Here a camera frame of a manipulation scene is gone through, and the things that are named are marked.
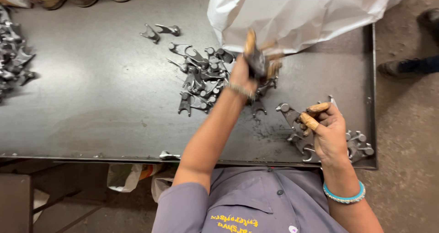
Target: gray shirt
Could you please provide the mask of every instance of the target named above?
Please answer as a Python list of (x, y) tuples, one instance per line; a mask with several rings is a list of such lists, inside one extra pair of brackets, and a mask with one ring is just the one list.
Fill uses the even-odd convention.
[(164, 191), (153, 233), (347, 231), (330, 215), (319, 175), (291, 168), (215, 169), (210, 196), (198, 183)]

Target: bracelet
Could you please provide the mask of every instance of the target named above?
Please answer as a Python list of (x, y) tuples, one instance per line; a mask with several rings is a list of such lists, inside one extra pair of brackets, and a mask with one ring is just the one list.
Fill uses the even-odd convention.
[(328, 187), (326, 186), (326, 183), (323, 183), (323, 191), (328, 197), (330, 197), (336, 202), (345, 203), (345, 204), (359, 202), (366, 195), (366, 188), (364, 187), (362, 182), (358, 181), (358, 183), (359, 183), (359, 193), (354, 197), (349, 197), (349, 198), (338, 197), (329, 191)]
[(230, 88), (233, 91), (244, 95), (248, 100), (255, 101), (256, 95), (253, 91), (247, 91), (242, 85), (230, 84), (230, 82), (224, 80), (224, 88)]

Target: sack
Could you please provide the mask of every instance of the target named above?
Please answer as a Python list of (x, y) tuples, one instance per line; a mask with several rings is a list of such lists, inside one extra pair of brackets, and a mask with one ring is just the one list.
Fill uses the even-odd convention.
[(388, 1), (210, 0), (207, 16), (226, 50), (242, 52), (247, 30), (253, 28), (258, 45), (276, 39), (284, 53), (296, 53), (376, 22)]

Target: metal table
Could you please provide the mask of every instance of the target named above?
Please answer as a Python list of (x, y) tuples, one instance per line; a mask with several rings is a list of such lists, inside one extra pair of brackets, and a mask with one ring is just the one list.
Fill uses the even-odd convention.
[[(39, 77), (0, 107), (0, 157), (155, 162), (163, 150), (181, 154), (207, 115), (177, 113), (186, 75), (165, 59), (183, 60), (167, 44), (219, 48), (208, 2), (99, 0), (89, 8), (66, 3), (13, 13), (37, 54), (29, 66)], [(155, 45), (139, 35), (145, 23), (176, 24), (182, 35), (162, 34)], [(287, 102), (302, 111), (328, 94), (348, 129), (365, 133), (376, 150), (373, 34), (370, 25), (286, 57), (278, 88), (262, 99), (268, 115), (254, 119), (246, 107), (220, 163), (303, 166), (275, 107)], [(376, 169), (376, 156), (355, 166)]]

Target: black shoe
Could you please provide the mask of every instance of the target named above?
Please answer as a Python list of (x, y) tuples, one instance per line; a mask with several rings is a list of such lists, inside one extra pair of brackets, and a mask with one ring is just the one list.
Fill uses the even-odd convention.
[(378, 71), (384, 76), (396, 79), (415, 78), (422, 73), (419, 72), (420, 60), (391, 61), (378, 65)]
[(429, 9), (422, 12), (417, 21), (419, 25), (425, 28), (433, 39), (439, 45), (439, 8)]

